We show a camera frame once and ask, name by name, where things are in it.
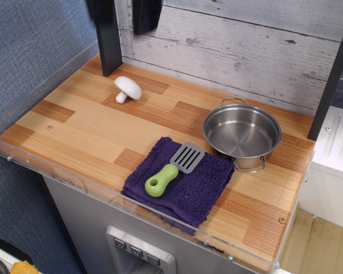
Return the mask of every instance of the pot handle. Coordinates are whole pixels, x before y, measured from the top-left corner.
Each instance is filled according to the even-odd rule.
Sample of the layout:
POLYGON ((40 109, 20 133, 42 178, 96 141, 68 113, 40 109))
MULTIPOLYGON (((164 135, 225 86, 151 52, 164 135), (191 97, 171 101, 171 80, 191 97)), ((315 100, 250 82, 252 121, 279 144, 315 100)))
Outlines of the pot handle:
POLYGON ((240 168, 238 167, 238 165, 236 164, 235 159, 233 159, 233 163, 234 163, 236 169, 239 170, 239 171, 241 171, 241 172, 245 172, 245 173, 257 173, 257 172, 260 172, 260 171, 264 170, 264 168, 265 168, 265 158, 264 158, 264 155, 261 157, 261 160, 262 160, 262 165, 263 165, 263 167, 260 168, 259 170, 242 170, 242 169, 240 169, 240 168))
POLYGON ((244 99, 240 99, 240 98, 236 98, 236 97, 230 97, 230 98, 226 98, 226 99, 222 100, 221 105, 223 106, 223 105, 224 105, 224 101, 227 101, 227 100, 240 100, 240 101, 242 101, 244 104, 246 104, 246 102, 245 102, 244 99))

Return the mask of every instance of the purple washcloth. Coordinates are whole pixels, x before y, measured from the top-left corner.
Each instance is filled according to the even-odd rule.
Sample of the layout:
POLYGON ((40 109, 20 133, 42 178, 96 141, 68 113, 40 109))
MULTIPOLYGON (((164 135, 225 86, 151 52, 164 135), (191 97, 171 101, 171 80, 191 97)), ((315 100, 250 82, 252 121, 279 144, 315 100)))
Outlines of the purple washcloth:
POLYGON ((180 171, 162 196, 149 196, 145 191, 145 182, 170 162, 180 146, 181 144, 169 137, 161 138, 146 159, 126 179, 122 194, 198 227, 207 219, 212 206, 230 181, 234 165, 206 153, 192 173, 184 174, 180 171))

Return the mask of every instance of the toy mushroom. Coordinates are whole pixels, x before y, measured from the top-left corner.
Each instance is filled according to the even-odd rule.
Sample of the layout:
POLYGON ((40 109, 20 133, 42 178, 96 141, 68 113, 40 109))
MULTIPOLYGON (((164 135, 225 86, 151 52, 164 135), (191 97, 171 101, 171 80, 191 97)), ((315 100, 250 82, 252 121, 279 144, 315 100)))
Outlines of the toy mushroom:
POLYGON ((115 97, 115 100, 120 104, 124 103, 127 96, 135 100, 138 100, 141 97, 142 90, 139 85, 126 76, 117 77, 114 80, 114 84, 121 90, 117 97, 115 97))

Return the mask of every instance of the button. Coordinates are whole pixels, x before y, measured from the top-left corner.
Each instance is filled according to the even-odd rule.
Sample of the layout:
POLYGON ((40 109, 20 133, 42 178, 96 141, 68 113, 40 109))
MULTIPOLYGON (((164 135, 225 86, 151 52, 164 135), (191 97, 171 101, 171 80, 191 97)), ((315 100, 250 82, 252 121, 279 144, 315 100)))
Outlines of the button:
POLYGON ((147 255, 147 260, 154 265, 160 266, 160 260, 150 254, 147 255))
POLYGON ((117 247, 119 247, 121 249, 126 249, 126 243, 122 242, 121 240, 114 238, 114 243, 117 247))
POLYGON ((133 255, 135 255, 137 257, 140 257, 140 258, 143 257, 142 251, 136 247, 131 246, 131 252, 133 255))

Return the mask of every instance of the wooden countertop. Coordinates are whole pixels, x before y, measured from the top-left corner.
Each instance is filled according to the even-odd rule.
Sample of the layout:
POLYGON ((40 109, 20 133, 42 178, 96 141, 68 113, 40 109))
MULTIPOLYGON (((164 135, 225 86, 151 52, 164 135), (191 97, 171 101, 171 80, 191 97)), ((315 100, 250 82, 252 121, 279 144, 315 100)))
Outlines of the wooden countertop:
MULTIPOLYGON (((63 168, 119 192, 162 136, 214 153, 202 122, 231 96, 126 64, 107 78, 97 55, 6 130, 0 150, 47 172, 59 174, 63 168), (114 79, 120 75, 141 86, 140 100, 115 101, 119 89, 114 79)), ((278 220, 289 219, 314 149, 306 138, 313 118, 247 103, 278 120, 282 141, 264 171, 234 173, 200 230, 275 262, 287 226, 278 220)))

